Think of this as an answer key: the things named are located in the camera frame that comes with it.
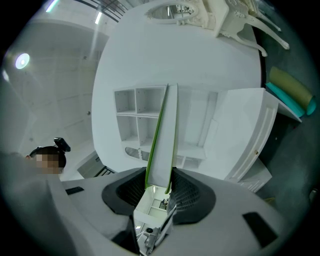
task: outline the white board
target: white board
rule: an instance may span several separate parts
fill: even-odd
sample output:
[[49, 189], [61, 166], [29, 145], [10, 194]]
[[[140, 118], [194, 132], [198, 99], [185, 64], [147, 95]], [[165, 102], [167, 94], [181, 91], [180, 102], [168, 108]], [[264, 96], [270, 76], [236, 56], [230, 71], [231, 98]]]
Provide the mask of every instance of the white board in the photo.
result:
[[175, 147], [178, 86], [167, 87], [158, 134], [148, 174], [148, 184], [166, 188], [170, 182]]

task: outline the white shelving unit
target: white shelving unit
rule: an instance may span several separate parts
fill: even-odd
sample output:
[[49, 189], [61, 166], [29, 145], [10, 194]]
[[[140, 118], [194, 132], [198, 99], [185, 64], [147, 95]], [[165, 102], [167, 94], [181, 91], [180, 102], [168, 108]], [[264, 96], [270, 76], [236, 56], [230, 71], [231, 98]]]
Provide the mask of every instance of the white shelving unit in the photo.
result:
[[[114, 92], [124, 154], [147, 162], [166, 86]], [[277, 113], [301, 120], [263, 88], [179, 89], [177, 168], [237, 183], [254, 193], [271, 179], [259, 160]]]
[[[135, 149], [139, 152], [139, 160], [148, 161], [165, 89], [165, 85], [154, 85], [114, 91], [118, 129], [127, 157], [137, 159], [136, 153], [132, 155]], [[189, 127], [182, 132], [185, 138], [192, 134], [198, 140], [190, 142], [185, 138], [180, 139], [175, 162], [177, 168], [195, 171], [201, 161], [206, 159], [203, 141], [214, 113], [217, 93], [190, 89], [187, 93], [188, 96], [182, 95], [179, 99], [180, 114], [192, 120], [188, 124], [184, 123], [184, 118], [178, 122], [181, 127]]]
[[140, 116], [158, 117], [164, 93], [165, 89], [158, 86], [135, 89], [136, 113]]
[[115, 91], [114, 99], [117, 113], [127, 115], [134, 115], [136, 113], [134, 89]]

